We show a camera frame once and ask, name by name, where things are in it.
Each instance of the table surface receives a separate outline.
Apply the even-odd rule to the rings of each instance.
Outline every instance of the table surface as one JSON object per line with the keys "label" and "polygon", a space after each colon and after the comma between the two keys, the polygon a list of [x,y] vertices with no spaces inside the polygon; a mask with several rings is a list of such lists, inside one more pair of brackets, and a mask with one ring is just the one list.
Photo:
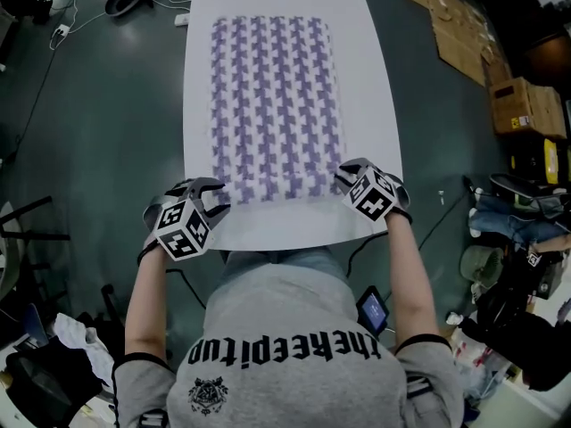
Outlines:
{"label": "table surface", "polygon": [[[186,177],[211,176],[211,27],[219,17],[320,17],[329,25],[340,90],[344,160],[367,157],[402,177],[401,149],[385,60],[365,0],[193,0],[186,40]],[[216,227],[214,249],[274,251],[361,238],[386,230],[341,203],[341,196],[233,206]]]}

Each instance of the cardboard box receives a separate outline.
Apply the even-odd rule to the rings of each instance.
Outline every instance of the cardboard box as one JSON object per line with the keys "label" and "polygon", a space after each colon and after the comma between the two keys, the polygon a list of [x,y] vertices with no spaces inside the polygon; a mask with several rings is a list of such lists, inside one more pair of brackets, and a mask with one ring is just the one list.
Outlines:
{"label": "cardboard box", "polygon": [[553,87],[515,78],[490,87],[490,99],[496,134],[534,130],[550,138],[567,138],[561,100]]}

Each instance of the power adapter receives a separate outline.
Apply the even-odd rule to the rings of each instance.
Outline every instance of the power adapter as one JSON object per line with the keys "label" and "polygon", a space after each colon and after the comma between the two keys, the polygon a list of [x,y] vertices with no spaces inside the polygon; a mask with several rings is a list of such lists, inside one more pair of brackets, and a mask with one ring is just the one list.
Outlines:
{"label": "power adapter", "polygon": [[58,27],[56,29],[56,31],[54,32],[54,37],[64,37],[66,38],[68,36],[68,34],[70,33],[70,28],[67,25],[60,25],[60,27]]}

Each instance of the white cloth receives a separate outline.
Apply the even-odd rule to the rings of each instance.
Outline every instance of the white cloth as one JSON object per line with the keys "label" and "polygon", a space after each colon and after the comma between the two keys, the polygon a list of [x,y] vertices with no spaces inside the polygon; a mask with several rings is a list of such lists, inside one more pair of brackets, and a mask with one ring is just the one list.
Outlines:
{"label": "white cloth", "polygon": [[328,25],[320,18],[219,18],[211,32],[213,175],[222,202],[339,193],[344,152]]}
{"label": "white cloth", "polygon": [[86,328],[81,322],[60,313],[55,319],[54,331],[65,347],[83,349],[91,362],[93,374],[110,387],[113,386],[113,358],[94,328]]}

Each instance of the flattened cardboard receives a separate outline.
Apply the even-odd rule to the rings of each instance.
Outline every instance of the flattened cardboard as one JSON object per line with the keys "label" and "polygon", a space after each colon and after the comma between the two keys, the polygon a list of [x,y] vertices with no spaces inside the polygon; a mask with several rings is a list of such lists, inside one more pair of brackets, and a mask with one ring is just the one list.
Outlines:
{"label": "flattened cardboard", "polygon": [[485,86],[481,57],[491,85],[511,78],[485,18],[476,8],[460,0],[412,1],[430,11],[441,59],[481,86]]}

